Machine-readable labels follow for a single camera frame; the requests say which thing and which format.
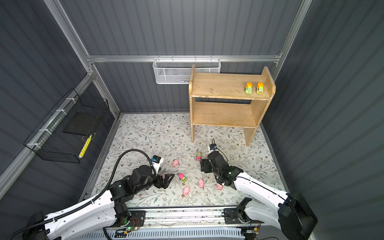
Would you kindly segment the pink green striped toy truck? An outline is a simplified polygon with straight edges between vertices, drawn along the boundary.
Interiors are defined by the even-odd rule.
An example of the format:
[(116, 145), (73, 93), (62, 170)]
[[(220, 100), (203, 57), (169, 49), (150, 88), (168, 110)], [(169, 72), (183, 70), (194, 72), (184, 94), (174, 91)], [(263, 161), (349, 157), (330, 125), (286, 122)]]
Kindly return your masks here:
[(202, 154), (200, 152), (197, 153), (196, 161), (200, 161), (202, 159)]

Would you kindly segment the orange green mixer toy truck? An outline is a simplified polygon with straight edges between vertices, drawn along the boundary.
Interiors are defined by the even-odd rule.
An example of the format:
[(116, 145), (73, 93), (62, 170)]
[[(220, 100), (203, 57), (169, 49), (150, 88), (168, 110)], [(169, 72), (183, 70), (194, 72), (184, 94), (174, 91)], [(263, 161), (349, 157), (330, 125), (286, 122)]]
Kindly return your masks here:
[(252, 92), (253, 92), (253, 84), (252, 83), (246, 83), (245, 93), (246, 94), (252, 94)]

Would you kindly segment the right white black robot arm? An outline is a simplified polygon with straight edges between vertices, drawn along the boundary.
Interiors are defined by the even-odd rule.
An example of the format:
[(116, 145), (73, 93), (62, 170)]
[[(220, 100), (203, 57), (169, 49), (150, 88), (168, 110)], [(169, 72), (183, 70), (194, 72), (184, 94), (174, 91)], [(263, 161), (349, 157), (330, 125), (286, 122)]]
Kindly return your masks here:
[(318, 218), (301, 194), (280, 191), (254, 179), (230, 166), (218, 151), (210, 152), (200, 164), (201, 171), (213, 173), (218, 184), (248, 195), (237, 205), (242, 223), (261, 221), (280, 229), (289, 240), (310, 238)]

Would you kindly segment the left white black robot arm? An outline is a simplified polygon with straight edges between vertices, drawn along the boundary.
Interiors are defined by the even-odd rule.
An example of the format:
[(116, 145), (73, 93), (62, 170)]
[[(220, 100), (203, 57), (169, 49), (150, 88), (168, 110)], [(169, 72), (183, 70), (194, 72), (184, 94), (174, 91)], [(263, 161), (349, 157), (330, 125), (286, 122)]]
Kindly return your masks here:
[(126, 202), (151, 186), (166, 189), (174, 174), (155, 176), (149, 166), (140, 166), (131, 175), (114, 182), (104, 193), (67, 209), (48, 214), (33, 215), (29, 229), (23, 231), (24, 240), (72, 240), (95, 230), (129, 220)]

